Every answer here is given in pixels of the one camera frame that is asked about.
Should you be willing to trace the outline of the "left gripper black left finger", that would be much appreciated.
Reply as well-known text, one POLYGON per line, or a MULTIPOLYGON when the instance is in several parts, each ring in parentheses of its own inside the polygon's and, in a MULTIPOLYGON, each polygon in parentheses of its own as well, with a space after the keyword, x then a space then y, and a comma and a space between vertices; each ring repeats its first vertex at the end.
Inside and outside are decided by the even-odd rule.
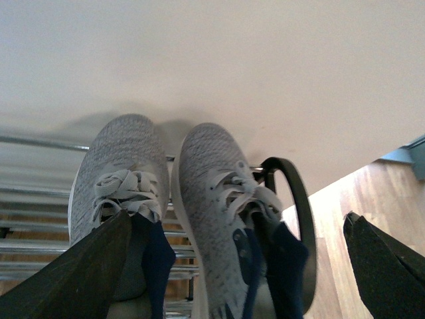
POLYGON ((130 236, 130 217, 121 211, 1 296, 1 317, 105 318, 130 236))

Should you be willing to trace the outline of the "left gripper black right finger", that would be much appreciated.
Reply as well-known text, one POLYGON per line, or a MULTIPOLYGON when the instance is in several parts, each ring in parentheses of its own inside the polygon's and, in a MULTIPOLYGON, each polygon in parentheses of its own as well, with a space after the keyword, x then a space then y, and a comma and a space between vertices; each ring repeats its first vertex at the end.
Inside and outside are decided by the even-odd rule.
POLYGON ((359 295, 373 318, 423 318, 424 256, 354 212, 346 215, 343 234, 359 295))

